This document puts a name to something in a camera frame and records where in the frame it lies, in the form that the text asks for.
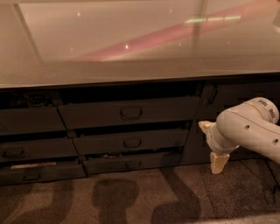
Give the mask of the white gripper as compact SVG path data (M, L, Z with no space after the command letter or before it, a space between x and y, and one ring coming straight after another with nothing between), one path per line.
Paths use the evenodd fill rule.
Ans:
M232 151L238 148L238 144L226 139L217 128L215 122L200 121L198 125L206 135L206 142L212 152L210 153L212 174L219 174L223 171Z

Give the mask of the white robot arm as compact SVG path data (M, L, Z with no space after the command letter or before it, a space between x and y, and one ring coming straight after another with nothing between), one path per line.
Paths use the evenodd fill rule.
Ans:
M276 105L262 97L222 111L215 122L200 121L206 135L212 174L223 171L230 153L239 147L280 163L279 112Z

